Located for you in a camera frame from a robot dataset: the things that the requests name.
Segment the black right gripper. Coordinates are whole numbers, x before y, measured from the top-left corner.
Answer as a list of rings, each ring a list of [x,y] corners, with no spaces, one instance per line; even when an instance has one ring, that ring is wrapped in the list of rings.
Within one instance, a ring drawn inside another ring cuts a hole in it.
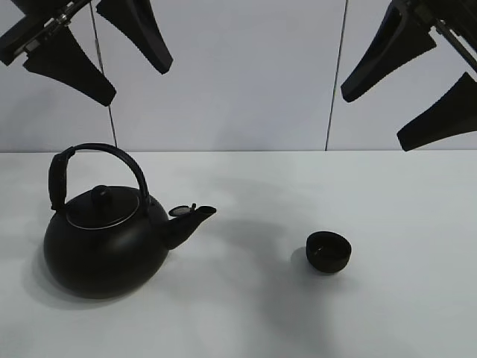
[[[436,31],[476,69],[475,1],[391,3],[373,41],[341,85],[347,102],[364,95],[384,77],[437,46]],[[397,132],[403,151],[476,131],[476,81],[464,73],[430,108]]]

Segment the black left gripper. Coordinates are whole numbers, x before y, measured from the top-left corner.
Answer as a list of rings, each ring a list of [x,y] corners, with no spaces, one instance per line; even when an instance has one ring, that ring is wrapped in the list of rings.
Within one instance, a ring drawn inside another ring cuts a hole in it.
[[[1,36],[1,62],[9,66],[31,41],[50,28],[67,26],[89,1],[11,1],[23,17]],[[150,1],[103,0],[97,13],[123,33],[162,75],[173,57],[160,33]],[[69,28],[62,28],[27,54],[24,68],[59,81],[103,106],[109,106],[116,89],[86,56]]]

